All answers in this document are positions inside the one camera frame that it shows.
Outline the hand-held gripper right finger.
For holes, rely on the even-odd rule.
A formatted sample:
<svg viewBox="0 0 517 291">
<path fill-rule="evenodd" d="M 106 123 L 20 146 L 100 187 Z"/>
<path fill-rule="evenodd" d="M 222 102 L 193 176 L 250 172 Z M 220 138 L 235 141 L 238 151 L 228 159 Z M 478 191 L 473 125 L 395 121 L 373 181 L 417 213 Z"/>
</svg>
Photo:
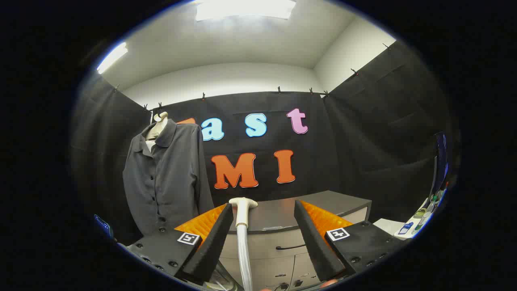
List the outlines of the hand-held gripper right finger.
<svg viewBox="0 0 517 291">
<path fill-rule="evenodd" d="M 295 201 L 294 217 L 320 280 L 367 272 L 406 244 L 369 221 L 354 224 L 303 200 Z"/>
</svg>

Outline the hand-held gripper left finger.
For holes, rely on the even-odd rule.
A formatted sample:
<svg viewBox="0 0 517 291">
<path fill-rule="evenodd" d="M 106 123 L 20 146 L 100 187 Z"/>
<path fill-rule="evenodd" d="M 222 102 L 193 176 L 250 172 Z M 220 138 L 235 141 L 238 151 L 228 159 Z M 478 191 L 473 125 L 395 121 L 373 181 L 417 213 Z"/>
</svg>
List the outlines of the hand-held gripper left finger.
<svg viewBox="0 0 517 291">
<path fill-rule="evenodd" d="M 233 221 L 233 207 L 225 203 L 178 227 L 161 228 L 129 246 L 120 244 L 119 249 L 166 278 L 203 285 L 218 265 Z"/>
</svg>

